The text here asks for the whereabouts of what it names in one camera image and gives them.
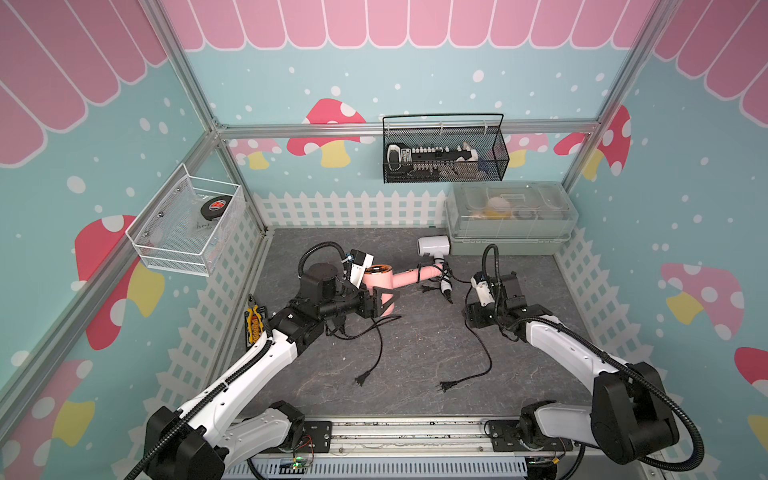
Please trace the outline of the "pink hair dryer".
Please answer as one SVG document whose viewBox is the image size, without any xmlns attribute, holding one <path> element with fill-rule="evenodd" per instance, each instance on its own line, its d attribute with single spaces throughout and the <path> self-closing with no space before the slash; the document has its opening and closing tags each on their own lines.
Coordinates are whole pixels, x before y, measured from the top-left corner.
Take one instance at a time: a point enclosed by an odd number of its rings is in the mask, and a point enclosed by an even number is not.
<svg viewBox="0 0 768 480">
<path fill-rule="evenodd" d="M 401 287 L 439 278 L 440 271 L 434 266 L 417 267 L 395 273 L 390 265 L 373 265 L 366 270 L 363 284 L 371 293 L 374 287 L 385 287 L 398 292 Z"/>
</svg>

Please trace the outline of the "white hair dryer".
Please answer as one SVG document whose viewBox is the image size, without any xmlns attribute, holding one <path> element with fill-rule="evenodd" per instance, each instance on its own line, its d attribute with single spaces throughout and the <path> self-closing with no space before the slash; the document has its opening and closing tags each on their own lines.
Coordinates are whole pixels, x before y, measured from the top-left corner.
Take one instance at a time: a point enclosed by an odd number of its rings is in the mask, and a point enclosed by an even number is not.
<svg viewBox="0 0 768 480">
<path fill-rule="evenodd" d="M 450 253 L 450 241 L 448 236 L 421 237 L 417 240 L 417 251 L 420 256 L 429 256 L 433 259 L 434 267 L 440 271 L 440 292 L 442 296 L 452 304 L 452 276 L 446 260 L 446 256 Z"/>
</svg>

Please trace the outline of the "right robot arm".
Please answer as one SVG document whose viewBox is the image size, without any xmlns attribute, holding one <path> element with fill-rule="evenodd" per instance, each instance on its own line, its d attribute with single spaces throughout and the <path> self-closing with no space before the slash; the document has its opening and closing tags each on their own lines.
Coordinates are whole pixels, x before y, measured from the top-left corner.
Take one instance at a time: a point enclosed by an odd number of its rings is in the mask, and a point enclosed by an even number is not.
<svg viewBox="0 0 768 480">
<path fill-rule="evenodd" d="M 496 327 L 511 342 L 548 355 L 590 393 L 589 405 L 543 400 L 522 407 L 516 437 L 528 449 L 570 440 L 594 448 L 619 465 L 638 461 L 670 472 L 689 472 L 705 460 L 705 443 L 690 416 L 666 392 L 647 362 L 631 363 L 597 347 L 554 313 L 527 303 L 516 274 L 500 273 L 500 252 L 485 247 L 471 279 L 478 300 L 465 308 L 470 330 Z"/>
</svg>

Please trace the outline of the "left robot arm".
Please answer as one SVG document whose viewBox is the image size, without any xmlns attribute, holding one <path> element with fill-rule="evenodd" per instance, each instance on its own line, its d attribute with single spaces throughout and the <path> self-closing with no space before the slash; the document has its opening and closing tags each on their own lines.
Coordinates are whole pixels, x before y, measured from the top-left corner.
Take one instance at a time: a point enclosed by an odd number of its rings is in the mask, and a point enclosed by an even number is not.
<svg viewBox="0 0 768 480">
<path fill-rule="evenodd" d="M 273 316 L 256 321 L 261 333 L 246 353 L 193 399 L 176 410 L 162 407 L 149 418 L 143 456 L 127 478 L 220 479 L 231 466 L 265 450 L 294 450 L 304 416 L 289 403 L 276 402 L 244 422 L 237 418 L 328 328 L 341 326 L 350 313 L 371 320 L 385 313 L 388 289 L 363 283 L 372 265 L 372 255 L 345 252 L 332 241 L 305 252 L 297 267 L 297 294 Z"/>
</svg>

